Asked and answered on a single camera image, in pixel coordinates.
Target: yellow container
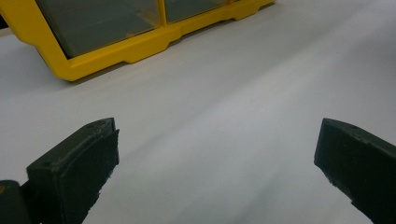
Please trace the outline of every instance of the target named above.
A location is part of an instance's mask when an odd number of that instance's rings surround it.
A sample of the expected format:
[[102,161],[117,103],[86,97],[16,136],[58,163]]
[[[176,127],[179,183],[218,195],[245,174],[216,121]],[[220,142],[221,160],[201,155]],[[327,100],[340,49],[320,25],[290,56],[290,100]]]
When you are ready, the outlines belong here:
[[183,35],[240,20],[275,0],[0,0],[0,14],[56,77],[135,63]]

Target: clear plastic panel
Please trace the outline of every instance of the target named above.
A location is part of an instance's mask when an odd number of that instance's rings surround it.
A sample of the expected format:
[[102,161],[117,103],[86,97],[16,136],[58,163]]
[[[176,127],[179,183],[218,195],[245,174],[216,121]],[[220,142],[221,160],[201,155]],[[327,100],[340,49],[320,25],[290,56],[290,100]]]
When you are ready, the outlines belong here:
[[181,21],[227,4],[227,0],[165,0],[168,22]]
[[36,0],[68,57],[160,25],[157,0]]

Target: white surface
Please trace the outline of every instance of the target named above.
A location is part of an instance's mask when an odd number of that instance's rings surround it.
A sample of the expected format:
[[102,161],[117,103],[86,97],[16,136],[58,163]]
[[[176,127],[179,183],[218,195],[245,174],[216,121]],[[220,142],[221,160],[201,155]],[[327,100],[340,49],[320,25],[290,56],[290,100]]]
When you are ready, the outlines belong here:
[[279,0],[91,80],[0,38],[0,179],[114,117],[120,165],[85,224],[371,223],[313,163],[322,118],[396,144],[396,2]]

